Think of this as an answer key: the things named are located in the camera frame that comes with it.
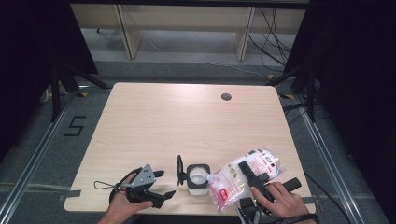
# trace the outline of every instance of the wooden table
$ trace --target wooden table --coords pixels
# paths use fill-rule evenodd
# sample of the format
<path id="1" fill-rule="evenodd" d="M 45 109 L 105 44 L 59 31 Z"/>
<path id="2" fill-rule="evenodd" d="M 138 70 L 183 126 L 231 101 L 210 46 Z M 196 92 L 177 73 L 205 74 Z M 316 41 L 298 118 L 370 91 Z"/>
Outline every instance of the wooden table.
<path id="1" fill-rule="evenodd" d="M 223 93 L 232 99 L 225 101 Z M 118 83 L 114 86 L 64 208 L 73 212 L 103 212 L 111 189 L 95 189 L 96 180 L 115 184 L 135 168 L 149 163 L 164 170 L 150 191 L 177 192 L 161 209 L 141 214 L 236 216 L 218 212 L 210 195 L 191 196 L 187 183 L 177 185 L 177 155 L 184 169 L 206 163 L 216 172 L 252 149 L 266 147 L 286 172 L 275 180 L 298 177 L 294 192 L 311 197 L 276 90 L 264 86 Z M 308 205 L 315 212 L 313 204 Z"/>

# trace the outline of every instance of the red printed label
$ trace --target red printed label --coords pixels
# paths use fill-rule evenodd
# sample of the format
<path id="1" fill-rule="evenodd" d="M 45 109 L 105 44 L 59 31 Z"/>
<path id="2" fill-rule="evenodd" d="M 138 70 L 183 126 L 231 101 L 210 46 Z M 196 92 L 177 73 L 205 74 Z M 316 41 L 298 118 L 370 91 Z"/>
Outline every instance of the red printed label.
<path id="1" fill-rule="evenodd" d="M 222 199 L 223 201 L 225 201 L 226 199 L 228 199 L 227 191 L 225 191 L 225 189 L 221 189 L 221 190 L 220 190 L 220 196 L 221 196 L 221 199 Z"/>

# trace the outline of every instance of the white packaging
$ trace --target white packaging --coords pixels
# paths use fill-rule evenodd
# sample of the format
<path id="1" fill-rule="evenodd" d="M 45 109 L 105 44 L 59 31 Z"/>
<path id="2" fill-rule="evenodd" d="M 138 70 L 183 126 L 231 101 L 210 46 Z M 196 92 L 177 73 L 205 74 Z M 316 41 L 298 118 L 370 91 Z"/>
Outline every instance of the white packaging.
<path id="1" fill-rule="evenodd" d="M 267 181 L 280 174 L 279 158 L 269 149 L 259 148 L 231 161 L 216 173 L 208 175 L 209 192 L 220 211 L 249 196 L 248 180 L 238 166 L 242 161 L 247 162 L 255 176 L 267 173 L 270 177 Z"/>

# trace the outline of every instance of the finger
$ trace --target finger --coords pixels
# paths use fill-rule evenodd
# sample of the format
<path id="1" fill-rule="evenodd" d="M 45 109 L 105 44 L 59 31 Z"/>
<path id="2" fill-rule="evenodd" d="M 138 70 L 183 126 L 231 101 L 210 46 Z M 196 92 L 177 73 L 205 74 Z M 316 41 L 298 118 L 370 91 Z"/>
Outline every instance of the finger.
<path id="1" fill-rule="evenodd" d="M 269 209 L 269 210 L 271 210 L 271 209 L 273 208 L 274 203 L 271 202 L 271 201 L 269 201 L 267 198 L 265 198 L 265 197 L 262 195 L 262 193 L 261 193 L 258 189 L 252 187 L 252 188 L 251 188 L 251 194 L 253 195 L 253 197 L 254 197 L 257 201 L 259 201 L 259 203 L 260 203 L 262 206 L 266 207 L 266 208 Z"/>
<path id="2" fill-rule="evenodd" d="M 282 194 L 289 195 L 290 193 L 286 190 L 285 186 L 283 186 L 280 182 L 274 182 L 272 185 Z"/>
<path id="3" fill-rule="evenodd" d="M 135 203 L 134 204 L 134 209 L 135 211 L 140 211 L 143 209 L 147 209 L 150 208 L 153 205 L 153 203 L 151 201 L 145 201 L 145 202 L 141 202 L 141 203 Z"/>
<path id="4" fill-rule="evenodd" d="M 136 173 L 133 173 L 133 174 L 129 175 L 129 176 L 125 179 L 124 183 L 130 183 L 131 180 L 132 180 L 132 178 L 134 178 L 135 176 L 136 176 Z M 124 187 L 124 186 L 122 186 L 122 187 L 119 189 L 119 191 L 125 191 L 125 190 L 126 190 L 126 187 Z"/>
<path id="5" fill-rule="evenodd" d="M 290 197 L 293 198 L 297 202 L 303 202 L 303 198 L 299 194 L 290 193 Z"/>
<path id="6" fill-rule="evenodd" d="M 270 193 L 275 200 L 282 197 L 282 194 L 279 192 L 279 189 L 276 187 L 276 182 L 271 183 L 266 186 L 268 193 Z"/>

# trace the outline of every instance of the human arm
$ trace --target human arm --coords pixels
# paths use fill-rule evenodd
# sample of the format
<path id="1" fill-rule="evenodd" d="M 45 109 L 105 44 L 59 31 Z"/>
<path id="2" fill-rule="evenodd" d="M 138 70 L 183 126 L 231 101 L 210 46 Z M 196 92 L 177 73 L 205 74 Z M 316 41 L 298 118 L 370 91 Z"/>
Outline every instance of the human arm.
<path id="1" fill-rule="evenodd" d="M 125 182 L 130 182 L 136 174 L 130 175 Z M 125 187 L 119 189 L 98 224 L 121 224 L 136 212 L 150 208 L 152 202 L 130 203 L 125 195 Z"/>
<path id="2" fill-rule="evenodd" d="M 266 189 L 274 197 L 274 203 L 266 199 L 256 188 L 251 188 L 251 193 L 263 207 L 271 211 L 274 217 L 290 218 L 309 214 L 309 210 L 305 206 L 301 196 L 289 193 L 281 183 L 271 183 L 266 186 Z M 309 219 L 298 223 L 314 224 L 316 221 Z"/>

